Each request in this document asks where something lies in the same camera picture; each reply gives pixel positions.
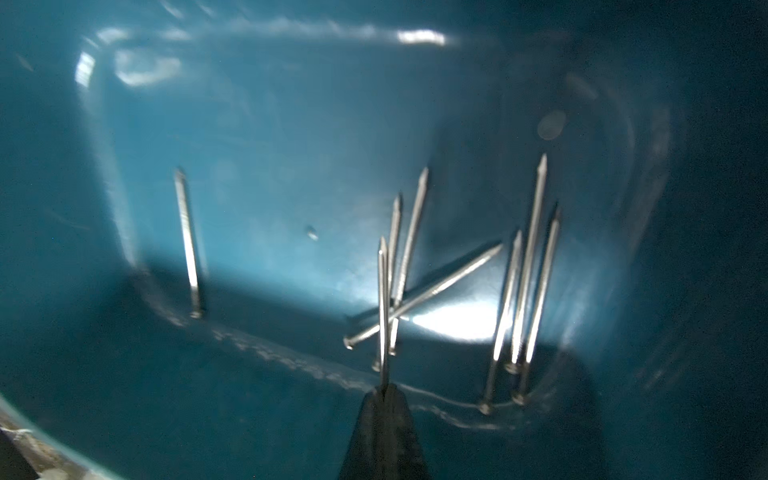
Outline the teal plastic storage box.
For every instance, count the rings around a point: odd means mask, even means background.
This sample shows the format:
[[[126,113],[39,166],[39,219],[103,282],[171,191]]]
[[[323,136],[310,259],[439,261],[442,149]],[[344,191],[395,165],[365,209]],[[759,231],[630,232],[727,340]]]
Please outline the teal plastic storage box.
[[[2,414],[107,477],[337,478],[425,167],[409,292],[503,244],[400,325],[433,478],[766,477],[763,1],[3,2]]]

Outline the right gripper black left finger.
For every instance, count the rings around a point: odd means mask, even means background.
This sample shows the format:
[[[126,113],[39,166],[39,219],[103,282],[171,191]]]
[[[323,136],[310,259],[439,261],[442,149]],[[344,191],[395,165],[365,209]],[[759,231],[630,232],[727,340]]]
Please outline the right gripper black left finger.
[[[339,473],[339,479],[383,479],[383,395],[365,395]]]

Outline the steel nail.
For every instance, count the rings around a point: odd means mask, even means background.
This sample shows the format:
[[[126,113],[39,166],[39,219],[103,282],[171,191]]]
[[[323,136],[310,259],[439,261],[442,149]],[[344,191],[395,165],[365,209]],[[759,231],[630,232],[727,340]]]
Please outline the steel nail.
[[[458,269],[451,272],[446,277],[434,282],[428,288],[419,292],[417,295],[407,297],[400,306],[390,309],[389,317],[391,319],[395,317],[397,318],[402,317],[406,313],[418,307],[419,305],[425,303],[431,298],[447,290],[448,288],[456,284],[458,281],[462,280],[463,278],[468,276],[470,273],[476,271],[478,268],[480,268],[481,266],[489,262],[493,257],[495,257],[501,251],[502,247],[503,247],[502,243],[497,243],[493,245],[492,247],[486,249],[479,255],[473,257],[468,262],[461,265]],[[345,336],[343,338],[343,345],[346,349],[353,350],[362,341],[367,340],[368,338],[371,338],[372,336],[376,335],[379,332],[379,330],[380,330],[380,325],[374,324],[355,335]]]
[[[535,253],[536,240],[538,235],[543,196],[546,185],[548,170],[548,157],[543,153],[537,166],[537,178],[533,194],[532,209],[530,221],[527,230],[527,240],[520,272],[520,285],[518,288],[516,310],[513,317],[511,331],[510,361],[506,365],[506,370],[513,375],[520,371],[520,358],[522,354],[523,327],[525,323],[525,313],[529,294],[530,280],[533,267],[533,257]]]
[[[429,168],[425,167],[418,179],[418,186],[416,191],[416,196],[414,200],[414,205],[410,217],[410,224],[408,227],[408,232],[405,240],[405,246],[404,251],[402,254],[402,258],[400,259],[400,264],[395,264],[395,270],[394,270],[394,279],[393,279],[393,305],[392,308],[396,308],[401,305],[403,301],[403,296],[405,292],[405,287],[407,284],[408,279],[408,271],[411,263],[411,257],[416,241],[416,236],[418,233],[422,210],[428,190],[428,178],[429,178]]]
[[[395,199],[393,201],[393,208],[392,208],[392,215],[391,215],[391,223],[390,223],[390,233],[389,233],[389,240],[387,242],[387,260],[388,260],[388,266],[387,266],[387,273],[388,273],[388,295],[389,295],[389,302],[390,305],[393,305],[393,279],[394,279],[394,270],[395,270],[395,262],[397,259],[397,248],[399,245],[399,233],[400,233],[400,226],[401,226],[401,219],[402,219],[402,193],[397,193],[395,196]],[[384,350],[389,355],[389,347],[391,347],[392,344],[392,320],[390,318],[388,325],[387,325],[387,350]],[[372,369],[375,372],[380,372],[381,368],[381,358],[382,358],[382,349],[378,348],[377,351],[377,357],[373,361]]]
[[[177,168],[174,171],[174,185],[180,217],[187,277],[189,282],[191,303],[190,316],[195,319],[200,319],[204,315],[204,308],[198,274],[197,251],[193,235],[193,225],[188,198],[186,175],[181,168]]]
[[[493,337],[493,349],[489,362],[488,373],[482,397],[478,403],[481,414],[489,416],[493,411],[493,399],[496,385],[496,377],[501,359],[501,352],[506,338],[506,332],[511,327],[512,306],[516,295],[516,287],[520,271],[520,258],[522,250],[522,231],[517,230],[512,243],[512,250],[507,265],[506,276],[502,289],[501,308],[497,326]]]
[[[378,390],[384,392],[389,384],[388,348],[389,348],[389,252],[384,237],[380,238],[378,248],[378,322],[379,322],[379,374]]]
[[[536,343],[543,316],[544,304],[548,292],[561,223],[562,208],[559,204],[557,204],[550,219],[545,251],[543,254],[540,275],[538,278],[533,316],[530,323],[527,343],[525,344],[523,361],[520,366],[517,392],[512,397],[513,401],[520,406],[523,406],[526,403],[527,391],[530,384],[531,364],[536,349]]]

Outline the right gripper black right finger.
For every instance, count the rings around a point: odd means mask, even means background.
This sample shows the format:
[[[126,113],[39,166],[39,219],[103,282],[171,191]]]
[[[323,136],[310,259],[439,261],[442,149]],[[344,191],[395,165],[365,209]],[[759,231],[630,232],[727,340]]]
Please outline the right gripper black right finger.
[[[383,478],[431,478],[407,399],[394,383],[383,393]]]

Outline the steel nail in box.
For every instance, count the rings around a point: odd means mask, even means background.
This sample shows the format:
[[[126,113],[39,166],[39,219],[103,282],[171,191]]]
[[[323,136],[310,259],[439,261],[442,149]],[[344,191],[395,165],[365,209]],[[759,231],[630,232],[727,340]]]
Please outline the steel nail in box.
[[[523,361],[520,366],[517,392],[512,397],[513,401],[520,406],[523,406],[526,403],[527,391],[530,384],[531,364],[536,349],[536,343],[543,316],[544,304],[548,292],[561,223],[562,208],[559,204],[557,204],[550,219],[545,251],[543,254],[540,275],[538,278],[533,316],[530,323],[527,343],[525,344]]]
[[[448,288],[456,284],[458,281],[462,280],[463,278],[468,276],[470,273],[476,271],[478,268],[480,268],[481,266],[489,262],[493,257],[495,257],[501,251],[502,247],[503,247],[502,243],[497,243],[493,245],[492,247],[486,249],[479,255],[473,257],[468,262],[461,265],[458,269],[451,272],[446,277],[434,282],[428,288],[419,292],[417,295],[407,297],[400,306],[390,309],[389,317],[391,319],[395,317],[397,318],[402,317],[406,313],[418,307],[419,305],[425,303],[431,298],[447,290]],[[379,332],[379,330],[380,330],[380,325],[374,324],[355,335],[345,336],[343,338],[343,345],[346,349],[353,350],[362,341],[367,340],[368,338],[371,338],[372,336],[376,335]]]
[[[512,243],[512,250],[507,265],[506,276],[502,289],[501,308],[497,326],[493,337],[493,349],[489,362],[488,373],[482,397],[478,403],[481,414],[489,416],[493,411],[493,399],[496,385],[496,377],[501,359],[501,352],[506,338],[506,332],[511,327],[512,306],[516,295],[516,287],[520,271],[520,258],[522,250],[522,231],[517,230]]]
[[[393,279],[393,305],[392,308],[396,308],[401,305],[403,301],[403,296],[405,292],[405,287],[407,284],[408,279],[408,271],[411,263],[411,257],[416,241],[416,236],[418,233],[422,210],[428,190],[428,178],[429,178],[429,168],[425,167],[418,179],[418,186],[416,191],[416,196],[414,200],[414,205],[410,217],[410,224],[408,227],[408,232],[405,240],[405,246],[404,251],[402,254],[402,258],[400,259],[400,264],[395,264],[395,270],[394,270],[394,279]]]
[[[510,361],[506,365],[506,370],[513,375],[520,371],[520,358],[522,354],[523,327],[525,323],[525,313],[529,294],[530,280],[533,267],[533,257],[535,253],[536,240],[538,235],[543,196],[546,185],[548,170],[548,157],[543,153],[537,166],[537,178],[533,194],[532,209],[530,221],[527,230],[527,240],[520,272],[520,285],[518,288],[516,310],[513,317],[511,331]]]
[[[387,273],[388,273],[388,295],[389,295],[389,302],[390,305],[393,305],[393,279],[394,279],[394,270],[395,270],[395,262],[397,259],[397,248],[399,245],[399,233],[400,233],[400,226],[401,226],[401,219],[402,219],[402,193],[397,193],[395,196],[395,199],[393,201],[393,208],[392,208],[392,215],[391,215],[391,223],[390,223],[390,233],[389,233],[389,240],[387,242],[387,260],[388,260],[388,266],[387,266]],[[384,350],[389,355],[389,347],[391,347],[392,344],[392,320],[390,318],[388,325],[387,325],[387,350]],[[381,368],[381,358],[382,358],[382,349],[378,348],[377,351],[377,357],[373,361],[372,369],[375,372],[380,372]]]
[[[191,303],[190,316],[195,319],[200,319],[204,315],[204,308],[198,274],[197,251],[193,235],[193,225],[188,198],[186,175],[181,168],[177,168],[174,171],[174,185],[180,217],[187,277],[189,282]]]

